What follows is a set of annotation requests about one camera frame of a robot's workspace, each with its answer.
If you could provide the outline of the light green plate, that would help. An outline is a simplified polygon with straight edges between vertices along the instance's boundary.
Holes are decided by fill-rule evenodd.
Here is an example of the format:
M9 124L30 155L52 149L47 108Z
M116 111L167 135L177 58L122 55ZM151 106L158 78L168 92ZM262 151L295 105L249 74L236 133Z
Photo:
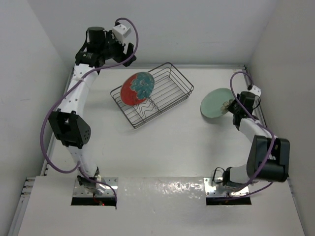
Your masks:
M219 118L226 113L222 112L225 101L234 100L234 96L228 88L218 88L208 93L202 100L200 111L206 118Z

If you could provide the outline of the red and teal plate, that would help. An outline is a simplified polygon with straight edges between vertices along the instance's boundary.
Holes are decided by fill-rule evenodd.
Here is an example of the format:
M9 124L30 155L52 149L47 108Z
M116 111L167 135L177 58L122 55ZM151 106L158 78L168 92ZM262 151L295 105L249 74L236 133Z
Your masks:
M137 72L130 76L122 85L121 101L128 106L143 103L151 96L155 87L155 80L148 72Z

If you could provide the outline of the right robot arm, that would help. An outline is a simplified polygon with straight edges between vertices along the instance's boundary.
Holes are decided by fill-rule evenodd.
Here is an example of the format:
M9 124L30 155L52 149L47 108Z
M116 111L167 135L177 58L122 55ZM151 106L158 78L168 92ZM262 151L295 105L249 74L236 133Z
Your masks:
M226 168L219 181L212 177L212 182L230 191L241 190L260 180L285 182L288 178L290 142L277 138L252 115L256 97L252 92L243 91L228 106L233 124L252 143L246 164Z

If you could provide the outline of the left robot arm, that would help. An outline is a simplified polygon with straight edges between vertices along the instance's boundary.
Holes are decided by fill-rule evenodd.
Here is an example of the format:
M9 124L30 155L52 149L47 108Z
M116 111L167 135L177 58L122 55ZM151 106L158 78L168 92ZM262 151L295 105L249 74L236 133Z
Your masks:
M130 32L131 29L123 24L118 24L109 31L103 27L87 29L85 42L75 56L68 95L48 118L56 139L67 148L78 165L79 184L94 192L105 186L99 184L99 169L87 153L91 127L83 119L83 110L90 87L106 60L113 59L125 67L136 60L133 44L124 43Z

